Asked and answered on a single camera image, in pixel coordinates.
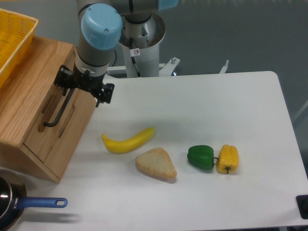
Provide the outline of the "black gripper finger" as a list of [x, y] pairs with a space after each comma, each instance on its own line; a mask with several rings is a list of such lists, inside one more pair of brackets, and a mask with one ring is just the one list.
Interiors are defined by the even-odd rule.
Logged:
[[73, 83], [73, 72], [66, 67], [65, 65], [61, 65], [54, 79], [54, 85], [62, 88], [62, 95], [65, 96], [68, 89], [72, 89], [74, 87]]
[[109, 104], [112, 99], [114, 88], [115, 85], [112, 83], [107, 83], [107, 84], [101, 83], [101, 85], [95, 89], [96, 91], [95, 98], [97, 99], [95, 107], [99, 107], [101, 103]]

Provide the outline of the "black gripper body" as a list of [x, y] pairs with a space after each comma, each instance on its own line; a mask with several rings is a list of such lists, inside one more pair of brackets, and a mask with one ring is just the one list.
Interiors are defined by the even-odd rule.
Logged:
[[74, 66], [72, 75], [73, 87], [89, 92], [97, 99], [103, 99], [103, 77], [104, 74], [95, 77], [91, 75], [89, 70], [81, 72]]

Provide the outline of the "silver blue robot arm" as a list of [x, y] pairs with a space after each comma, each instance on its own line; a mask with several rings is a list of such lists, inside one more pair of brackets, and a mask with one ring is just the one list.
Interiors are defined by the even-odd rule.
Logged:
[[166, 28], [158, 11], [176, 7], [176, 0], [80, 0], [77, 3], [79, 43], [73, 69], [62, 65], [55, 85], [66, 101], [74, 90], [89, 92], [97, 103], [109, 103], [114, 84], [103, 83], [116, 45], [123, 49], [128, 77], [159, 75], [159, 45]]

